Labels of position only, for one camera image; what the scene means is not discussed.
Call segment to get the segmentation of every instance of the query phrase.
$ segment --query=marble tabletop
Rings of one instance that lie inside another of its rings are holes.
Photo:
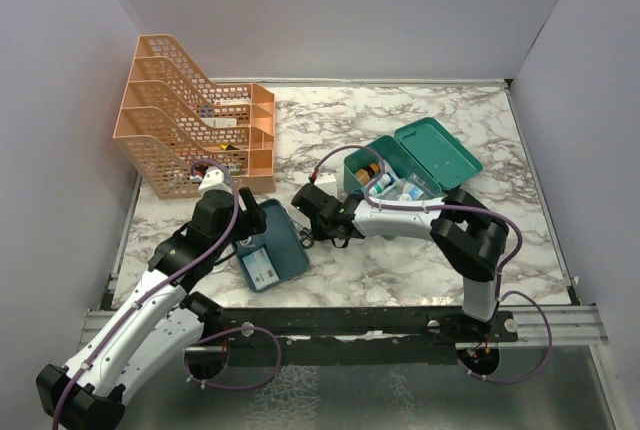
[[[288,87],[276,95],[277,198],[308,226],[291,198],[315,163],[347,143],[366,144],[423,117],[436,118],[484,165],[463,185],[488,208],[511,217],[524,246],[505,267],[503,289],[520,290],[545,304],[570,303],[525,151],[502,86]],[[342,160],[324,168],[342,186]],[[113,298],[119,307],[133,291],[155,247],[189,220],[196,199],[160,200],[140,187]],[[515,237],[509,236],[507,248]],[[310,269],[264,293],[249,290],[235,259],[195,288],[226,307],[459,305],[462,277],[432,242],[373,237],[346,250],[317,242]],[[513,299],[513,303],[524,303]]]

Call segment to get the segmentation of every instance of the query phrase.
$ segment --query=purple cable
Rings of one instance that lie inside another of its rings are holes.
[[[240,198],[238,195],[238,187],[236,186],[235,182],[231,178],[231,175],[229,174],[229,171],[227,170],[227,168],[220,165],[215,160],[211,160],[211,159],[197,160],[196,162],[193,163],[193,166],[198,165],[200,163],[208,163],[209,165],[218,168],[220,171],[222,171],[225,177],[227,177],[227,180],[229,180],[229,186],[231,187],[231,192],[233,193],[233,213],[231,214],[231,220],[229,221],[229,225],[227,226],[227,229],[223,232],[223,234],[220,236],[218,241],[214,243],[209,249],[207,249],[202,255],[200,255],[195,260],[189,262],[187,265],[182,267],[177,272],[168,276],[166,279],[158,283],[155,287],[153,287],[151,290],[144,293],[138,300],[136,300],[135,303],[138,306],[138,308],[142,306],[144,302],[146,302],[149,298],[151,298],[151,296],[155,294],[158,290],[160,290],[162,287],[170,284],[174,280],[177,280],[178,278],[183,276],[185,273],[187,273],[189,270],[191,270],[193,267],[195,267],[205,259],[209,258],[209,256],[213,252],[215,252],[218,249],[218,247],[222,245],[222,242],[224,242],[225,239],[231,234],[231,231],[233,230],[233,226],[235,225],[236,220],[238,219],[238,212],[240,209]],[[131,317],[131,315],[133,315],[135,311],[136,311],[136,308],[133,308],[133,307],[130,307],[127,309],[127,311],[122,315],[122,317],[120,317],[120,320],[118,320],[114,324],[113,328],[109,330],[109,332],[104,336],[102,341],[96,345],[96,348],[93,350],[93,352],[89,354],[89,356],[84,361],[84,363],[91,366],[93,361],[97,358],[97,356],[104,349],[107,343],[111,341],[114,335],[118,333],[118,330],[122,328],[122,325],[124,325],[124,323],[129,319],[129,317]],[[73,386],[80,379],[80,377],[84,372],[85,370],[83,368],[79,368],[78,371],[75,373],[75,375],[69,380],[69,383],[67,383],[67,385],[64,387],[64,390],[62,391],[62,393],[60,394],[60,398],[58,399],[58,403],[56,404],[55,411],[53,412],[53,422],[51,425],[52,430],[58,430],[58,425],[60,424],[60,418],[62,417],[62,409],[64,408],[64,404],[67,400],[67,397],[71,393]]]
[[[415,212],[416,210],[421,210],[421,211],[426,211],[426,212],[430,212],[432,210],[454,210],[454,211],[458,211],[458,212],[473,212],[473,213],[480,213],[482,215],[488,215],[488,216],[490,216],[492,218],[497,218],[498,220],[502,220],[507,225],[509,225],[513,229],[514,233],[516,234],[517,241],[516,241],[516,246],[511,251],[511,253],[509,253],[509,255],[507,255],[506,257],[504,257],[502,259],[502,261],[498,264],[498,269],[497,269],[497,272],[496,272],[497,273],[497,276],[496,276],[496,298],[500,296],[500,287],[502,285],[502,273],[503,273],[502,269],[504,268],[504,266],[507,263],[509,263],[518,254],[518,252],[522,248],[522,240],[523,240],[522,232],[520,231],[520,228],[515,224],[515,222],[513,220],[511,220],[508,217],[505,217],[504,215],[502,215],[500,213],[494,212],[492,210],[488,210],[486,208],[467,207],[467,206],[462,206],[462,205],[430,205],[430,206],[427,206],[427,207],[405,206],[405,205],[393,205],[393,204],[390,204],[390,203],[383,203],[382,200],[378,200],[378,201],[373,200],[373,198],[371,198],[371,195],[369,195],[369,191],[371,190],[371,188],[376,183],[378,183],[378,181],[385,174],[386,165],[384,163],[384,159],[382,158],[382,156],[377,151],[375,151],[371,147],[365,147],[364,145],[350,144],[350,145],[344,145],[342,147],[338,147],[338,148],[336,148],[334,150],[331,150],[329,153],[327,153],[324,157],[322,157],[320,159],[318,164],[313,169],[312,179],[315,180],[314,177],[317,177],[318,173],[320,172],[320,168],[322,167],[324,162],[327,161],[327,159],[329,159],[330,157],[332,157],[333,155],[335,155],[338,152],[342,152],[343,150],[348,150],[350,148],[354,148],[354,149],[358,149],[358,150],[366,150],[366,151],[372,153],[373,155],[375,155],[375,157],[378,159],[378,166],[380,167],[380,172],[378,173],[378,175],[376,177],[374,177],[373,180],[371,180],[371,182],[369,182],[369,184],[365,188],[365,192],[364,192],[364,199],[372,207],[386,208],[387,210],[400,210],[400,211],[410,211],[410,212]]]
[[[465,368],[466,372],[469,375],[471,375],[473,378],[477,379],[477,380],[482,380],[484,382],[489,382],[489,383],[496,383],[498,385],[512,385],[514,383],[526,382],[527,380],[531,380],[533,377],[535,377],[540,372],[542,372],[542,370],[544,370],[544,367],[546,367],[547,364],[549,363],[549,360],[551,360],[551,354],[553,352],[553,337],[551,335],[551,325],[549,324],[549,319],[545,315],[544,310],[542,310],[542,307],[540,305],[538,305],[533,300],[533,298],[531,298],[531,297],[529,297],[529,296],[525,295],[524,293],[519,292],[517,290],[511,290],[511,291],[505,293],[502,296],[502,300],[504,300],[505,298],[507,298],[507,297],[509,297],[511,295],[519,295],[519,296],[521,296],[522,298],[528,300],[531,303],[531,305],[536,307],[536,310],[538,310],[538,313],[540,314],[540,316],[542,317],[542,320],[544,321],[544,326],[547,329],[547,337],[549,338],[549,343],[547,345],[547,350],[544,353],[544,357],[542,358],[542,361],[538,364],[538,366],[536,368],[531,370],[526,375],[524,375],[522,377],[518,377],[518,378],[501,379],[501,378],[488,377],[486,375],[479,375],[479,374],[471,371],[464,363],[460,362],[460,365],[462,365]]]
[[[184,368],[187,371],[187,374],[189,375],[189,381],[194,381],[196,383],[199,383],[200,385],[204,385],[210,388],[219,388],[221,390],[244,391],[244,390],[255,390],[256,388],[260,388],[266,385],[267,383],[269,383],[271,380],[273,380],[275,376],[278,374],[278,372],[280,371],[280,367],[282,366],[282,348],[280,347],[280,342],[278,342],[278,338],[266,328],[262,328],[262,327],[231,328],[229,330],[224,330],[223,332],[216,333],[215,335],[211,335],[210,337],[203,338],[202,340],[197,341],[194,345],[201,345],[203,343],[207,343],[212,340],[217,340],[218,338],[225,337],[227,335],[231,335],[234,333],[243,332],[247,330],[255,330],[255,331],[266,334],[267,336],[269,336],[269,338],[271,338],[271,340],[273,340],[273,343],[275,343],[276,345],[276,352],[277,352],[276,364],[273,367],[273,370],[271,371],[271,373],[264,380],[261,380],[258,383],[252,383],[251,385],[225,385],[223,383],[209,382],[207,380],[198,380],[196,377],[194,377],[191,374],[191,371],[189,370],[189,365],[185,359]]]

